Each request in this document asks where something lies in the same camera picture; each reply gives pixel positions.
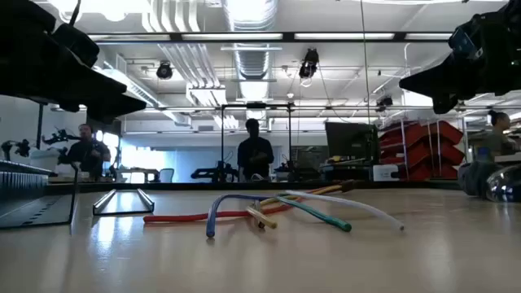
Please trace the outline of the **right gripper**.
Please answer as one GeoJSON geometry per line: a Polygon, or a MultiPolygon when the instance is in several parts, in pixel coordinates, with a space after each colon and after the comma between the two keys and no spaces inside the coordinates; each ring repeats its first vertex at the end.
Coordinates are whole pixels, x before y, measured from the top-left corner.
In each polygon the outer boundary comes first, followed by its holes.
{"type": "Polygon", "coordinates": [[[432,98],[435,114],[456,107],[457,98],[520,88],[520,1],[473,15],[458,26],[473,47],[467,59],[450,55],[435,67],[400,80],[403,90],[432,98]]]}

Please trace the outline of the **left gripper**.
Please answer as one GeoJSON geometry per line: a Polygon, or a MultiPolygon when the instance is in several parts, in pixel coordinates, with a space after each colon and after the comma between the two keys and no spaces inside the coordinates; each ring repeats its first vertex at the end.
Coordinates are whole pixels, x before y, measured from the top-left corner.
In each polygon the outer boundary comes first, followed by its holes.
{"type": "Polygon", "coordinates": [[[55,17],[28,0],[1,0],[1,94],[30,99],[40,90],[40,103],[59,104],[75,112],[84,105],[87,116],[112,123],[118,116],[146,108],[142,100],[124,94],[124,86],[81,65],[71,55],[43,54],[55,17]]]}

